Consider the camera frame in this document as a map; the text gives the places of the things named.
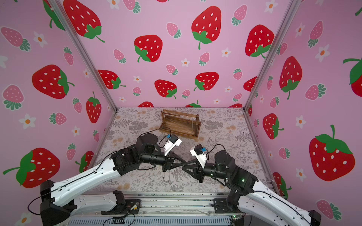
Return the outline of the wooden jewelry display stand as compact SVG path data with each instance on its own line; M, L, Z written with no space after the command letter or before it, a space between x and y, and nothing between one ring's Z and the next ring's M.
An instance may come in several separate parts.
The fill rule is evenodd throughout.
M198 139L201 129L199 115L164 109L161 111L161 118L161 131L171 132L177 136L190 139Z

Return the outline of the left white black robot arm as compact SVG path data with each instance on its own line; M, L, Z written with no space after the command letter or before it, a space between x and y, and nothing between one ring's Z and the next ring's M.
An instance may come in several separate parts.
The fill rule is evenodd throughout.
M175 169L188 164L170 150L179 146L181 140L172 135L163 152L158 138L151 133L137 137L134 145L112 152L102 162L72 178L53 182L47 180L41 184L40 217L44 226L56 226L68 220L72 215L101 212L104 215L128 215L132 211L127 207L121 191L105 195L85 195L85 192L108 180L138 170L142 163L159 165L162 171Z

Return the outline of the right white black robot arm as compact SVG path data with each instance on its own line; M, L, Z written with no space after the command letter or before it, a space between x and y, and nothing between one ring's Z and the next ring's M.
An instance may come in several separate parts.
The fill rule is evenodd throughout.
M208 163L206 153L196 156L193 164L182 169L200 183L205 177L223 179L230 189L226 199L231 212L240 211L271 226L319 226L321 215L306 211L285 200L247 170L238 167L225 150Z

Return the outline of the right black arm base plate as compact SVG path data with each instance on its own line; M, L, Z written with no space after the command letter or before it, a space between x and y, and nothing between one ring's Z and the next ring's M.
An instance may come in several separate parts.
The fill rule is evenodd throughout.
M232 202L226 198L215 198L211 207L219 214L248 214L239 208L240 202Z

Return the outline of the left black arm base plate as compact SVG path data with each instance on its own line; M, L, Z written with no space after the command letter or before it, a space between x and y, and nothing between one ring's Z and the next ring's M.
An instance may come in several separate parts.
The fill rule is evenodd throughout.
M135 214L139 213L141 199L128 199L121 202L117 201L116 206L112 209L115 214Z

